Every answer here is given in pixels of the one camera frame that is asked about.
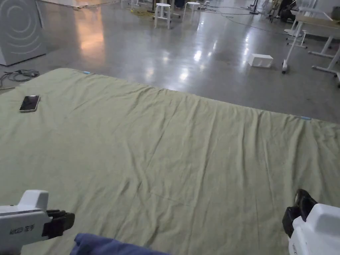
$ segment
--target smartphone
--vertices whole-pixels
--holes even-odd
[[[40,96],[26,96],[20,107],[21,113],[35,112],[38,108]]]

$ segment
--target blue cloth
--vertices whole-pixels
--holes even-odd
[[[92,234],[79,233],[70,255],[166,255],[133,244]]]

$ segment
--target white stool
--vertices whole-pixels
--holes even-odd
[[[307,31],[306,31],[306,30],[302,30],[302,32],[303,32],[303,37],[302,37],[302,39],[296,41],[296,42],[299,42],[299,43],[301,43],[301,44],[300,44],[300,45],[295,44],[295,46],[296,46],[296,47],[301,47],[301,48],[307,49],[307,46],[304,46],[304,45],[303,45],[303,43],[304,43],[304,41],[305,41],[305,37],[306,37]],[[286,40],[294,41],[293,37],[294,37],[294,35],[292,35],[290,38],[286,38]]]
[[[185,7],[184,7],[183,20],[184,20],[185,9],[187,8],[187,4],[192,5],[192,6],[191,6],[191,19],[190,19],[190,23],[192,23],[193,11],[194,11],[195,5],[201,5],[201,4],[200,4],[200,3],[196,3],[196,2],[187,2],[187,3],[185,4]]]
[[[161,7],[161,8],[168,8],[168,14],[167,14],[167,24],[168,24],[168,29],[170,29],[170,12],[171,12],[171,5],[167,4],[167,3],[157,3],[156,4],[156,10],[155,10],[155,28],[157,27],[157,19],[158,18],[162,18],[162,19],[165,19],[163,17],[158,17],[158,7]]]

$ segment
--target white box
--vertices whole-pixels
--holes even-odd
[[[249,65],[256,67],[266,67],[272,66],[273,58],[269,55],[261,54],[251,54],[248,60]]]

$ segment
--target white appliance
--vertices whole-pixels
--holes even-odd
[[[35,0],[0,0],[0,64],[46,54]]]

